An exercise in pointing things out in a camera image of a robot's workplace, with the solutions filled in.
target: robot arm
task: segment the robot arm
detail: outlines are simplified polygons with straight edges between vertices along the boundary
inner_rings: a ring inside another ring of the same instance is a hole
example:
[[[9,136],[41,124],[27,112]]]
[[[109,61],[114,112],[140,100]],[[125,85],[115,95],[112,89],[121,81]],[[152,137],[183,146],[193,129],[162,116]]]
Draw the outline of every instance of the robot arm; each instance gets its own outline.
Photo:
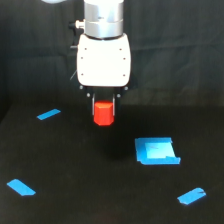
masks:
[[[80,89],[86,90],[94,121],[100,126],[113,123],[115,107],[130,79],[131,53],[123,33],[123,4],[124,0],[84,0],[84,20],[69,24],[74,32],[84,31],[76,47],[77,77]],[[113,88],[111,101],[97,102],[96,88]]]

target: blue tape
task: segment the blue tape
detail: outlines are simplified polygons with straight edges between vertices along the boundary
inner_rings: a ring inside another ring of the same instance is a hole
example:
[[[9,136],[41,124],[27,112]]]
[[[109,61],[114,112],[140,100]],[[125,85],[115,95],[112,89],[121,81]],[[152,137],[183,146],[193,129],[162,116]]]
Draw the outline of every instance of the blue tape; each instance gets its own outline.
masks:
[[[175,157],[171,143],[145,143],[148,159]]]
[[[147,158],[147,152],[145,149],[145,142],[140,139],[135,139],[135,148],[137,161],[141,161]]]
[[[188,193],[178,197],[177,199],[180,201],[180,203],[189,205],[192,202],[204,197],[206,193],[201,188],[195,188],[192,191],[189,191]]]
[[[48,111],[44,114],[41,114],[41,115],[37,116],[37,118],[40,119],[40,120],[44,120],[44,119],[46,119],[48,117],[51,117],[55,114],[58,114],[60,112],[61,112],[60,110],[54,109],[54,110]]]
[[[173,143],[170,137],[165,138],[138,138],[139,141],[144,141],[145,143]]]
[[[162,159],[144,159],[140,162],[143,165],[175,165],[180,164],[181,158],[178,157],[166,157]]]
[[[144,165],[180,164],[171,143],[171,138],[135,139],[137,161]]]
[[[21,196],[34,195],[36,193],[35,191],[30,189],[24,183],[22,183],[20,180],[17,179],[10,181],[9,183],[7,183],[7,185]]]

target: dark backdrop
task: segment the dark backdrop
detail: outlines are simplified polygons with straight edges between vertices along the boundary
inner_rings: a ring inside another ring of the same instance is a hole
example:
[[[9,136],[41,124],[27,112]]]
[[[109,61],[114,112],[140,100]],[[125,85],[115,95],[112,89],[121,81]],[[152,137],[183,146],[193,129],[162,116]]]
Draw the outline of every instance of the dark backdrop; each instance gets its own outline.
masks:
[[[4,65],[5,63],[2,60],[2,63],[0,63],[0,123],[9,107]]]
[[[83,102],[76,78],[69,80],[76,51],[67,28],[83,19],[83,10],[82,0],[0,0],[0,56],[11,102]],[[222,106],[223,12],[222,0],[125,0],[137,87],[123,103]]]

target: red block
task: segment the red block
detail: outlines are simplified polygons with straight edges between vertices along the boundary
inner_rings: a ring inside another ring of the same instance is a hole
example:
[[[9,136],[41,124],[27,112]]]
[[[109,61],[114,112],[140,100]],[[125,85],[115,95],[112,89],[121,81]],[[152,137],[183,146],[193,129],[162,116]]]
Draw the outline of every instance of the red block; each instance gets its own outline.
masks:
[[[98,101],[94,105],[94,122],[99,126],[108,126],[114,122],[113,103]]]

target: black surface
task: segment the black surface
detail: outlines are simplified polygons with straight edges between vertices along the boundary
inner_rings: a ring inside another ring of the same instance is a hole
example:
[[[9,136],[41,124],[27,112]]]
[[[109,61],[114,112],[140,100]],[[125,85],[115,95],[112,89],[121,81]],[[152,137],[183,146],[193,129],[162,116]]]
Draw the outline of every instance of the black surface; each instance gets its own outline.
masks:
[[[0,123],[9,108],[5,61],[0,63]]]
[[[82,103],[77,77],[69,80],[76,50],[68,22],[84,19],[83,0],[1,0],[0,7],[10,100]],[[126,0],[124,32],[139,88],[123,103],[223,106],[223,11],[223,0]]]
[[[62,112],[36,118],[53,108]],[[223,223],[224,109],[123,107],[111,127],[86,108],[13,105],[0,126],[0,223]],[[181,165],[136,162],[134,139],[172,137]],[[36,194],[6,186],[19,179]],[[196,188],[207,196],[184,206]]]

